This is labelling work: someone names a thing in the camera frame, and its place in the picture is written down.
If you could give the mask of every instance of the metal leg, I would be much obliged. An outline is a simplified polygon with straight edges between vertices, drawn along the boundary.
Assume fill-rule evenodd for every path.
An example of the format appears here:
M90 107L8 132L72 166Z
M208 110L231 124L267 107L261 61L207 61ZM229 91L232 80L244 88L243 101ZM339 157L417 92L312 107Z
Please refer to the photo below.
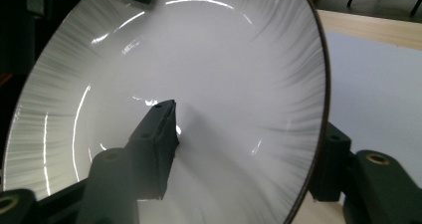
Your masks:
M351 2L352 2L353 0L348 0L348 2L347 2L347 7L350 7L350 5L351 5Z
M416 11L418 11L419 6L421 5L422 0L418 0L415 4L415 6L413 7L412 11L410 12L410 16L413 17L416 14Z

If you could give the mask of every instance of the glossy plate surface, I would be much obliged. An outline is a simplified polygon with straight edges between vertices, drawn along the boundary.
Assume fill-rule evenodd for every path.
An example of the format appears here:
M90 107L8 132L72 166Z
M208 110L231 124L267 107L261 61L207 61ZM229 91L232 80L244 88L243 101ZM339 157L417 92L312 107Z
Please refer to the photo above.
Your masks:
M4 188L43 198L84 179L176 100L168 189L138 202L141 223L282 223L317 154L327 68L307 0L83 0L24 88Z

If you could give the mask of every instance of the ceramic plate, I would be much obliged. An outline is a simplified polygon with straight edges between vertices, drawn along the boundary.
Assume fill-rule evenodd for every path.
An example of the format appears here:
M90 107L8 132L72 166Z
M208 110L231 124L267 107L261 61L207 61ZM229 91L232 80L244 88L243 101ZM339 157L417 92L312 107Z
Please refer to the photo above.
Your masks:
M83 0L18 102L4 188L39 199L87 177L151 106L177 102L180 145L141 223L282 223L300 205L328 106L308 0Z

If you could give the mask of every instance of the plate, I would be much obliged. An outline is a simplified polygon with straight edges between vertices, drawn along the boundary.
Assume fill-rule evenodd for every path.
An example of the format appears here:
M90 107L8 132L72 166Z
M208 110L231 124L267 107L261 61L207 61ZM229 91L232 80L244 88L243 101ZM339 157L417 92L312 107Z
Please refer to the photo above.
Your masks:
M41 199L177 102L162 201L141 223L282 223L309 182L328 109L327 53L308 0L82 0L18 102L4 189Z

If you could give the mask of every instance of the white plate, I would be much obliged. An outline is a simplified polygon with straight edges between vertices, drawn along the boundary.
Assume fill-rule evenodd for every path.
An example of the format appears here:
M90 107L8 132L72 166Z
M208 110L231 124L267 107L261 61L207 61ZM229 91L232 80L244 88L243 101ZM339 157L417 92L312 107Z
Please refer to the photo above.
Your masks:
M174 99L180 145L141 223L290 220L326 122L322 36L308 0L83 0L23 90L4 188L41 199L84 179Z

